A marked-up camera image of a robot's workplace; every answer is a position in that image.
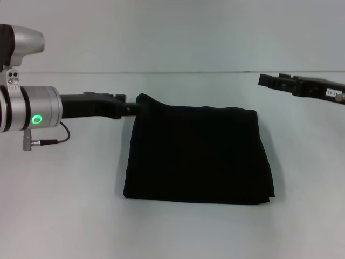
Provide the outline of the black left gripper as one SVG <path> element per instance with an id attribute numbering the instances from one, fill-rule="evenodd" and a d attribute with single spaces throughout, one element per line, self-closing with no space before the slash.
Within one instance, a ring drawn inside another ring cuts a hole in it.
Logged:
<path id="1" fill-rule="evenodd" d="M 64 94 L 60 98 L 63 119 L 83 117 L 120 119 L 137 116 L 143 110 L 143 104 L 126 103 L 125 94 L 84 92 L 83 94 Z"/>

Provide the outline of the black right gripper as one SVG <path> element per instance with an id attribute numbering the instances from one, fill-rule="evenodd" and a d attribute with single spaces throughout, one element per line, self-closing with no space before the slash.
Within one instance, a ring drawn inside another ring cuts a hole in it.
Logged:
<path id="1" fill-rule="evenodd" d="M 277 77 L 261 74 L 258 85 L 278 91 L 293 91 L 293 95 L 297 97 L 320 99 L 344 105 L 344 84 L 327 79 L 284 73 L 280 73 Z"/>

